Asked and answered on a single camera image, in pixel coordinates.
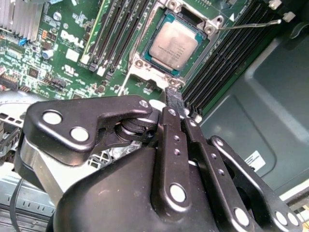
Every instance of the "white label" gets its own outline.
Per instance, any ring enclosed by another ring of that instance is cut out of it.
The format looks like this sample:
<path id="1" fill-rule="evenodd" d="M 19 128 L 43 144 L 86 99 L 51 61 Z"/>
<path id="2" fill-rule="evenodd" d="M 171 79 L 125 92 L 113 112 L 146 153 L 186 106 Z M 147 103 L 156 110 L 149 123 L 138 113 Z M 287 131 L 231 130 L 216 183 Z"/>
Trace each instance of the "white label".
<path id="1" fill-rule="evenodd" d="M 266 164 L 265 160 L 262 158 L 262 156 L 258 151 L 254 151 L 252 155 L 250 155 L 247 159 L 245 159 L 245 162 L 250 167 L 254 168 L 255 172 L 260 170 Z"/>
<path id="2" fill-rule="evenodd" d="M 79 57 L 79 53 L 78 52 L 75 52 L 72 49 L 68 48 L 67 54 L 66 54 L 66 58 L 67 59 L 70 59 L 70 60 L 72 60 L 74 62 L 77 62 L 78 61 L 78 57 Z"/>

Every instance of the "motherboard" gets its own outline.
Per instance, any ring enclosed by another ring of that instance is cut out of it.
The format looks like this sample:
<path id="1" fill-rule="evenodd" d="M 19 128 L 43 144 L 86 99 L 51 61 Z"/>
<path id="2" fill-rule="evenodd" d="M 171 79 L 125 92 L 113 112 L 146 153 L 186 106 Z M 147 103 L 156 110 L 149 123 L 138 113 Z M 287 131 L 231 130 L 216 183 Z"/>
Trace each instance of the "motherboard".
<path id="1" fill-rule="evenodd" d="M 183 91 L 251 3 L 0 0 L 0 90 L 58 100 Z"/>

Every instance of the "black cable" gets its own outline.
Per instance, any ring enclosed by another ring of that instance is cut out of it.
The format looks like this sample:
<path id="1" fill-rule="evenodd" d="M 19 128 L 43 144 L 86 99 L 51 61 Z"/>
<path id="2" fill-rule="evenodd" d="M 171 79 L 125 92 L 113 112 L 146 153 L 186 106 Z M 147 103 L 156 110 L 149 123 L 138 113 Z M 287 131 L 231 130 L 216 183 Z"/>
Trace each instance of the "black cable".
<path id="1" fill-rule="evenodd" d="M 12 225 L 14 226 L 14 229 L 16 230 L 16 232 L 20 232 L 19 226 L 17 224 L 17 218 L 16 218 L 16 203 L 17 203 L 18 194 L 20 192 L 23 182 L 24 182 L 24 179 L 21 178 L 18 184 L 16 185 L 16 188 L 12 194 L 11 201 L 10 201 L 10 218 L 11 218 Z"/>

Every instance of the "aluminum heatsink fins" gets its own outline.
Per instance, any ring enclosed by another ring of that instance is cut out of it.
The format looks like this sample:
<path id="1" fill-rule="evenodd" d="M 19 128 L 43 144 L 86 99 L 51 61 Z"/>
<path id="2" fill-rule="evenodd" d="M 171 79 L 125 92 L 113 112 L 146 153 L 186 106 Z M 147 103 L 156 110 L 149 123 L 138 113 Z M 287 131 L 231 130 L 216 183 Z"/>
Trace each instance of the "aluminum heatsink fins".
<path id="1" fill-rule="evenodd" d="M 0 0 L 0 29 L 35 41 L 43 6 L 44 3 L 26 3 L 23 0 Z"/>

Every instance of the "screw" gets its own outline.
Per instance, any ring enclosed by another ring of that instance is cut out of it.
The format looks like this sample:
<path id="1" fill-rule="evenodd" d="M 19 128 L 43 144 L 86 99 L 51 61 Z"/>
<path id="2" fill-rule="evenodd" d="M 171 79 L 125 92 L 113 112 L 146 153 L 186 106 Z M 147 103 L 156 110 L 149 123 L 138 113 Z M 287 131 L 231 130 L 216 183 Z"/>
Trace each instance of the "screw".
<path id="1" fill-rule="evenodd" d="M 291 222 L 293 225 L 299 226 L 299 222 L 298 222 L 297 218 L 296 218 L 293 214 L 288 213 L 288 218 L 289 218 L 290 222 Z"/>
<path id="2" fill-rule="evenodd" d="M 212 34 L 212 27 L 206 28 L 206 34 L 208 34 L 208 35 Z"/>
<path id="3" fill-rule="evenodd" d="M 143 62 L 141 62 L 140 60 L 136 61 L 135 64 L 137 67 L 143 67 Z"/>
<path id="4" fill-rule="evenodd" d="M 190 120 L 190 124 L 191 124 L 191 126 L 193 126 L 193 127 L 196 127 L 196 126 L 197 126 L 197 124 L 195 123 L 195 121 L 193 121 L 192 119 Z"/>
<path id="5" fill-rule="evenodd" d="M 175 154 L 176 156 L 180 156 L 180 150 L 175 149 L 175 150 L 174 150 L 174 154 Z"/>
<path id="6" fill-rule="evenodd" d="M 241 225 L 249 226 L 249 223 L 250 223 L 249 218 L 242 209 L 236 208 L 234 210 L 234 214 Z"/>
<path id="7" fill-rule="evenodd" d="M 225 175 L 225 173 L 224 173 L 224 171 L 222 169 L 219 169 L 218 171 L 219 171 L 220 175 L 223 175 L 223 176 Z"/>
<path id="8" fill-rule="evenodd" d="M 173 109 L 169 109 L 169 113 L 173 116 L 176 116 L 176 112 Z"/>
<path id="9" fill-rule="evenodd" d="M 283 216 L 282 213 L 276 211 L 276 217 L 277 220 L 283 225 L 286 226 L 288 224 L 288 221 L 286 220 L 286 218 Z"/>
<path id="10" fill-rule="evenodd" d="M 216 141 L 219 146 L 223 146 L 223 142 L 220 139 L 216 139 Z"/>
<path id="11" fill-rule="evenodd" d="M 148 103 L 145 100 L 141 100 L 140 105 L 145 107 L 145 108 L 148 108 Z"/>
<path id="12" fill-rule="evenodd" d="M 176 184 L 171 185 L 170 188 L 169 188 L 169 192 L 170 192 L 172 198 L 177 202 L 182 203 L 186 199 L 185 192 L 184 192 L 183 188 L 180 187 L 179 185 L 176 185 Z"/>
<path id="13" fill-rule="evenodd" d="M 175 9 L 175 7 L 176 7 L 176 2 L 175 1 L 170 1 L 169 2 L 169 8 L 171 9 L 171 10 L 174 10 Z"/>
<path id="14" fill-rule="evenodd" d="M 78 142 L 84 142 L 89 138 L 87 130 L 82 127 L 73 128 L 70 134 Z"/>
<path id="15" fill-rule="evenodd" d="M 56 112 L 46 112 L 43 114 L 43 120 L 51 125 L 57 125 L 62 122 L 62 117 Z"/>
<path id="16" fill-rule="evenodd" d="M 174 136 L 174 140 L 176 140 L 177 142 L 179 142 L 179 141 L 180 141 L 179 136 L 175 135 L 175 136 Z"/>

